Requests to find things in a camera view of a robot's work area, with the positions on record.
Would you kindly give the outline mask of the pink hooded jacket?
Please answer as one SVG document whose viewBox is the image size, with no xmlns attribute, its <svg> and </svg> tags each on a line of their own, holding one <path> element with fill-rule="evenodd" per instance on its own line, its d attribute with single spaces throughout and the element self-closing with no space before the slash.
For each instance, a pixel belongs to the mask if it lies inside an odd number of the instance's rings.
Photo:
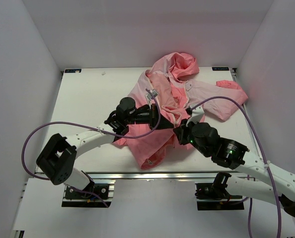
<svg viewBox="0 0 295 238">
<path fill-rule="evenodd" d="M 190 54 L 171 53 L 154 63 L 151 69 L 144 71 L 128 94 L 137 107 L 147 104 L 147 89 L 156 90 L 157 102 L 161 114 L 174 126 L 188 118 L 186 109 L 190 105 L 209 99 L 202 105 L 206 112 L 222 121 L 228 120 L 239 105 L 248 99 L 243 89 L 235 82 L 217 81 L 215 85 L 191 79 L 199 73 L 197 60 Z M 128 138 L 116 141 L 118 146 L 127 146 L 139 168 L 149 170 L 158 166 L 166 156 L 168 147 L 191 149 L 191 145 L 179 145 L 172 129 L 156 130 L 149 133 L 146 124 L 129 126 Z"/>
</svg>

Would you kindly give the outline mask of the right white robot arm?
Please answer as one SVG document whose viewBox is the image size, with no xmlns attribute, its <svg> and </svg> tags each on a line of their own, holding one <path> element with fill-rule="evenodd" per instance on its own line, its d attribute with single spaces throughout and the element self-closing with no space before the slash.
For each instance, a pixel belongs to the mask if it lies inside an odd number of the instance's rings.
<svg viewBox="0 0 295 238">
<path fill-rule="evenodd" d="M 243 144 L 220 137 L 218 131 L 206 122 L 187 122 L 175 128 L 181 145 L 192 145 L 215 164 L 256 178 L 256 181 L 240 179 L 229 173 L 219 172 L 211 187 L 197 192 L 198 197 L 212 199 L 241 195 L 279 204 L 295 217 L 295 174 L 281 169 L 256 155 Z"/>
</svg>

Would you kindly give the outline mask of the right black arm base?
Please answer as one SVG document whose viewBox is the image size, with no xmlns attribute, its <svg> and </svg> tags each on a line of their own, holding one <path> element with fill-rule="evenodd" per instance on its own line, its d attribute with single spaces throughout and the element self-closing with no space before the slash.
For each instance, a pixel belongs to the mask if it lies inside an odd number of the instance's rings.
<svg viewBox="0 0 295 238">
<path fill-rule="evenodd" d="M 212 182 L 196 182 L 195 197 L 198 211 L 244 210 L 244 198 L 230 195 L 226 188 L 229 173 L 219 172 Z"/>
</svg>

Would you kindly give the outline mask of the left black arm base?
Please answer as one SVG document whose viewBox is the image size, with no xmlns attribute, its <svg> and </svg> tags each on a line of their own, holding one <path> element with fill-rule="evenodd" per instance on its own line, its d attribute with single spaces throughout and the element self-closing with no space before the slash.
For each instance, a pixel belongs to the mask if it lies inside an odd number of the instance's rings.
<svg viewBox="0 0 295 238">
<path fill-rule="evenodd" d="M 108 208 L 114 196 L 115 182 L 112 180 L 94 182 L 90 192 L 79 192 L 65 186 L 62 207 L 69 208 Z"/>
</svg>

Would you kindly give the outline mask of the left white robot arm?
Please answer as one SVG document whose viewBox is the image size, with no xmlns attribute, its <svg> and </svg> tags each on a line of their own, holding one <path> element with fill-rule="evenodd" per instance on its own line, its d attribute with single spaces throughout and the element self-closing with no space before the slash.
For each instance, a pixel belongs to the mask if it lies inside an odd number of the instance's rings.
<svg viewBox="0 0 295 238">
<path fill-rule="evenodd" d="M 94 182 L 86 173 L 74 168 L 75 160 L 94 148 L 113 143 L 125 136 L 131 124 L 145 124 L 149 130 L 174 127 L 158 111 L 156 104 L 137 108 L 133 98 L 125 97 L 108 119 L 95 130 L 67 137 L 59 133 L 52 135 L 37 158 L 37 166 L 52 184 L 63 183 L 75 189 L 81 197 L 88 198 L 93 194 Z"/>
</svg>

